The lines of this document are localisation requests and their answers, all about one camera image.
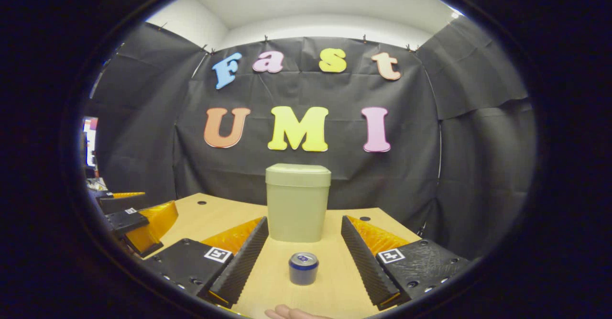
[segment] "blue can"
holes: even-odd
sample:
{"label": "blue can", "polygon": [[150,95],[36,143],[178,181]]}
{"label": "blue can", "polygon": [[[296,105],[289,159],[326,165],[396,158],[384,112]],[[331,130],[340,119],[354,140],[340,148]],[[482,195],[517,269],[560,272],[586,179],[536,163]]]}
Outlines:
{"label": "blue can", "polygon": [[289,278],[298,286],[313,284],[317,278],[319,260],[308,252],[298,252],[289,258]]}

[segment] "human hand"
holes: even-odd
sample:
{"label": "human hand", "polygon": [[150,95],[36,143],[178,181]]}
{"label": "human hand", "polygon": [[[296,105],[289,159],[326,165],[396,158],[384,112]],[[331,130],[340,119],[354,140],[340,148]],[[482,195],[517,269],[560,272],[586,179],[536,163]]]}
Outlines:
{"label": "human hand", "polygon": [[267,309],[264,313],[271,319],[331,319],[319,315],[312,315],[297,308],[292,309],[287,307],[287,305],[278,305],[274,310]]}

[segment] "table surface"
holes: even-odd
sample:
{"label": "table surface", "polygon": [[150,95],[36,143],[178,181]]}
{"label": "table surface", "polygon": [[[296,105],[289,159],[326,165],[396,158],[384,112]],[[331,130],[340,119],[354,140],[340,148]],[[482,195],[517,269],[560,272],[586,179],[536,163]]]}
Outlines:
{"label": "table surface", "polygon": [[[266,206],[203,193],[177,200],[176,208],[179,217],[162,237],[162,249],[183,238],[201,241],[246,221],[267,216]],[[343,215],[370,217],[372,225],[408,242],[420,239],[380,208],[327,210],[323,238],[319,242],[282,242],[268,237],[238,304],[232,306],[232,310],[252,319],[268,319],[264,311],[278,304],[334,319],[358,319],[379,313],[365,291],[340,234]],[[296,252],[312,252],[319,259],[317,280],[310,286],[295,286],[289,281],[287,262]]]}

